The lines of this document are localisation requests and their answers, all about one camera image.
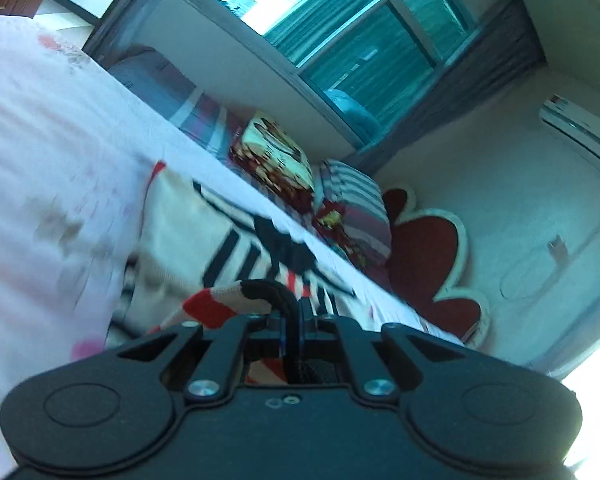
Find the red black white striped sweater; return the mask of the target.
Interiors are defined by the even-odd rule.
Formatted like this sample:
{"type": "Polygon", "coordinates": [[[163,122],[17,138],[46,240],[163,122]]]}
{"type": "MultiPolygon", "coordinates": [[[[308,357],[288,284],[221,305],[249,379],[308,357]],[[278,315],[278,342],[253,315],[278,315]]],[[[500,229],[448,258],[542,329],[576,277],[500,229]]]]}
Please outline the red black white striped sweater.
{"type": "Polygon", "coordinates": [[[337,315],[355,294],[307,244],[272,220],[245,211],[157,162],[149,179],[140,240],[106,336],[109,348],[183,321],[218,328],[235,315],[267,314],[243,281],[267,280],[309,300],[316,315],[337,315]]]}

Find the colourful floral cloth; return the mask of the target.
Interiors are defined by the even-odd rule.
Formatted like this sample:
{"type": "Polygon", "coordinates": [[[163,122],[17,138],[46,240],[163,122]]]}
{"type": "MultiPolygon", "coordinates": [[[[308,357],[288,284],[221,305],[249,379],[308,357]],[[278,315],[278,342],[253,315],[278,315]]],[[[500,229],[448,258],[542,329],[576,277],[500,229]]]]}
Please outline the colourful floral cloth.
{"type": "Polygon", "coordinates": [[[382,271],[376,260],[351,238],[344,229],[346,206],[331,200],[323,200],[312,217],[312,226],[317,234],[335,252],[347,259],[352,266],[366,275],[382,271]]]}

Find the striped pillow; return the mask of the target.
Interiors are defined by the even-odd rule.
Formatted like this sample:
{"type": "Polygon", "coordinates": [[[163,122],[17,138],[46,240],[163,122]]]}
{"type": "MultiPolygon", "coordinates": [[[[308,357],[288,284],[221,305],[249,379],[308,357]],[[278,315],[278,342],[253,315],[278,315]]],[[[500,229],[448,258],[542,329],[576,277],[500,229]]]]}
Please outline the striped pillow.
{"type": "Polygon", "coordinates": [[[378,184],[344,162],[326,159],[316,167],[314,214],[323,200],[346,206],[344,229],[382,267],[381,272],[365,275],[384,284],[391,255],[391,228],[378,184]]]}

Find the red heart-shaped headboard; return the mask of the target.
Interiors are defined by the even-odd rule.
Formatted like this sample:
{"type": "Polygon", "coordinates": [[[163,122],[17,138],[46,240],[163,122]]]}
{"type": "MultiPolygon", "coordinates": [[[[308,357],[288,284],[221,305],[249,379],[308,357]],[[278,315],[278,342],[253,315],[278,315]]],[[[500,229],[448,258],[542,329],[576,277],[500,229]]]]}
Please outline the red heart-shaped headboard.
{"type": "Polygon", "coordinates": [[[416,207],[412,190],[382,196],[391,228],[387,262],[392,291],[426,322],[478,349],[489,335],[489,303],[463,284],[469,263],[468,234],[452,212],[416,207]]]}

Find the folded patterned blanket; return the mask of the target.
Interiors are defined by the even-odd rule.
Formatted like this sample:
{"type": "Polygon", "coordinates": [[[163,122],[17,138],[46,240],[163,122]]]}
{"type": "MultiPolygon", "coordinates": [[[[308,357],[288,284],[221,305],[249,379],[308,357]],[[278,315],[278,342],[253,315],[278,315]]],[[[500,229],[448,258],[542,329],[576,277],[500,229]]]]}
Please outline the folded patterned blanket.
{"type": "Polygon", "coordinates": [[[314,177],[308,156],[269,114],[256,111],[233,141],[230,158],[299,214],[312,210],[314,177]]]}

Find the striped purple mattress sheet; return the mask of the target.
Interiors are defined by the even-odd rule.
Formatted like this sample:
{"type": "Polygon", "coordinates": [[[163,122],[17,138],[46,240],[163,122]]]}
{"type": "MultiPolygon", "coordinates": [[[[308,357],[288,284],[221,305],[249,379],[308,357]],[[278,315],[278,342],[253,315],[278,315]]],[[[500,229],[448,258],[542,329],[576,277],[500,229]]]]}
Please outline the striped purple mattress sheet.
{"type": "Polygon", "coordinates": [[[230,159],[230,147],[246,124],[187,79],[161,53],[139,50],[111,66],[108,73],[291,218],[302,226],[310,223],[307,214],[300,214],[230,159]]]}

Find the white floral bed sheet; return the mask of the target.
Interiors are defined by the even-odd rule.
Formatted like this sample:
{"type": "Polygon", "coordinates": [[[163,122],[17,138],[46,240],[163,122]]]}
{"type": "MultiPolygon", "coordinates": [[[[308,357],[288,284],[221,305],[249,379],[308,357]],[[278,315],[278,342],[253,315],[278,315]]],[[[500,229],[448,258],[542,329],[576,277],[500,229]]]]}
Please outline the white floral bed sheet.
{"type": "MultiPolygon", "coordinates": [[[[305,242],[353,287],[364,327],[434,331],[79,48],[0,15],[0,405],[26,378],[104,345],[160,160],[305,242]]],[[[0,479],[14,466],[0,430],[0,479]]]]}

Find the window with teal curtain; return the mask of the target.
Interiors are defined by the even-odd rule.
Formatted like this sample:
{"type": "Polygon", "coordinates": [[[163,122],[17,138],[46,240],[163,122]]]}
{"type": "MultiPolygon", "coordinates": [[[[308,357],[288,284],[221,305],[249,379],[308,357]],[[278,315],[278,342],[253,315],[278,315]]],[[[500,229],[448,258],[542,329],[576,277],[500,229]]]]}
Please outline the window with teal curtain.
{"type": "Polygon", "coordinates": [[[190,0],[337,127],[382,139],[474,29],[460,0],[190,0]]]}

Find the white air conditioner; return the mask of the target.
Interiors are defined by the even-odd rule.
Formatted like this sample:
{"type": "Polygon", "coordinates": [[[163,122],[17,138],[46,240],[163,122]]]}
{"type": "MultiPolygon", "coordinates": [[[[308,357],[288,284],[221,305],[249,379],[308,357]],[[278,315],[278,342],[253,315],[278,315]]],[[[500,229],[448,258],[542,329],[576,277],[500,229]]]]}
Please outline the white air conditioner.
{"type": "Polygon", "coordinates": [[[600,163],[600,118],[576,103],[554,94],[540,107],[539,116],[600,163]]]}

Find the grey curtain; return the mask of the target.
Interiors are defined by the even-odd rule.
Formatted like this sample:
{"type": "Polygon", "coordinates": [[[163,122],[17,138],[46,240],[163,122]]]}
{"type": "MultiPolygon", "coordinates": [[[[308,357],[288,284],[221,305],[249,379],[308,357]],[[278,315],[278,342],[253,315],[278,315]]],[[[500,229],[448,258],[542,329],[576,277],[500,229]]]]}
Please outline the grey curtain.
{"type": "Polygon", "coordinates": [[[346,158],[372,176],[402,148],[465,116],[545,63],[524,0],[500,0],[434,70],[406,114],[381,139],[346,158]]]}

